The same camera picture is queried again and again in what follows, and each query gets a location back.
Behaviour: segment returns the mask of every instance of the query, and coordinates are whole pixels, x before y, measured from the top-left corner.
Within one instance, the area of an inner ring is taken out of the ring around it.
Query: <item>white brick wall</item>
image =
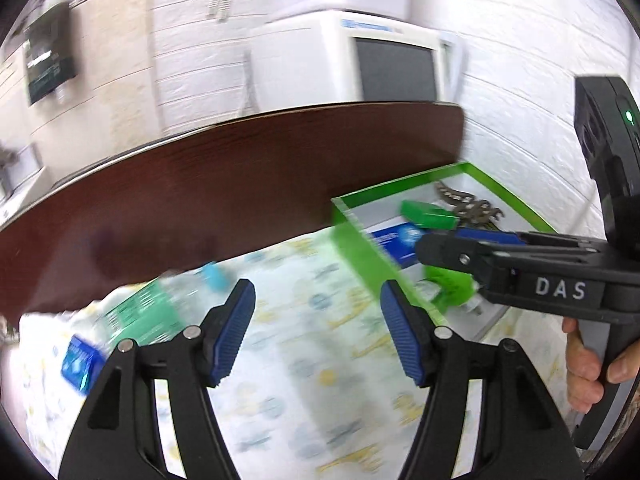
[[[412,0],[412,22],[468,43],[465,158],[568,230],[593,195],[574,75],[620,75],[640,97],[640,42],[616,1]],[[578,231],[602,236],[594,202]]]
[[[235,117],[244,105],[249,29],[268,0],[233,0],[226,22],[207,18],[209,0],[154,0],[153,44],[165,134]]]

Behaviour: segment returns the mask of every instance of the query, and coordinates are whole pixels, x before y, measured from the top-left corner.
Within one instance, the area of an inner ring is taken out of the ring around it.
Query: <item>ridged blue rubber pad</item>
[[[422,386],[426,380],[426,372],[420,358],[420,343],[389,282],[385,282],[380,291],[380,307],[404,373],[411,377],[417,386]]]
[[[215,386],[231,373],[244,334],[254,314],[254,307],[255,287],[253,283],[248,282],[213,347],[213,367],[210,376]]]

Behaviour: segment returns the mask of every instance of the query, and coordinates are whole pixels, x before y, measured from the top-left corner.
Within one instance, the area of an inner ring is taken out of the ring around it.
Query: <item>patterned tablecloth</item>
[[[257,304],[232,374],[209,395],[242,478],[392,479],[414,438],[427,391],[401,368],[380,305],[336,252],[330,229],[220,264],[255,284]],[[57,475],[83,397],[60,375],[74,333],[96,341],[96,317],[138,290],[122,287],[77,313],[20,322],[29,444]],[[563,415],[558,319],[515,308],[485,338],[518,340]],[[157,381],[168,469],[184,476],[166,382]],[[481,384],[470,384],[455,475],[473,459]]]

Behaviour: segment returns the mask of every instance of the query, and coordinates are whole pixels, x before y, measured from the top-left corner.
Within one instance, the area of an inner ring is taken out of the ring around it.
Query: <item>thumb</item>
[[[624,383],[635,378],[639,369],[640,341],[636,341],[609,365],[607,381],[612,384]]]

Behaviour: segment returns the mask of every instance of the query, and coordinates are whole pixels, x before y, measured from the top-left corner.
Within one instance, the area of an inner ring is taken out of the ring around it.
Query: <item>blue package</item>
[[[411,222],[375,231],[371,235],[403,269],[418,263],[415,243],[427,232]]]
[[[81,394],[86,395],[104,366],[100,351],[72,336],[62,361],[62,376]]]
[[[411,222],[406,222],[380,229],[371,235],[402,269],[406,269],[418,263],[418,257],[414,250],[415,244],[423,234],[430,231],[430,229],[421,229]],[[524,245],[516,233],[473,228],[460,228],[453,233],[461,238],[473,238],[497,244]]]

